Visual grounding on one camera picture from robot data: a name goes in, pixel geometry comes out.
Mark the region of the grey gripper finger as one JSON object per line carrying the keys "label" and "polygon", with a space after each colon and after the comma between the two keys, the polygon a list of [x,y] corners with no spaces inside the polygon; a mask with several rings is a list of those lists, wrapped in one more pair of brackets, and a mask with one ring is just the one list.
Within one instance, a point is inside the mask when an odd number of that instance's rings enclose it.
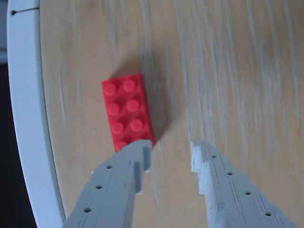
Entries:
{"label": "grey gripper finger", "polygon": [[130,228],[135,196],[150,169],[152,142],[137,140],[100,164],[84,186],[65,228]]}
{"label": "grey gripper finger", "polygon": [[210,228],[294,228],[231,162],[205,141],[192,141],[191,170],[205,196]]}

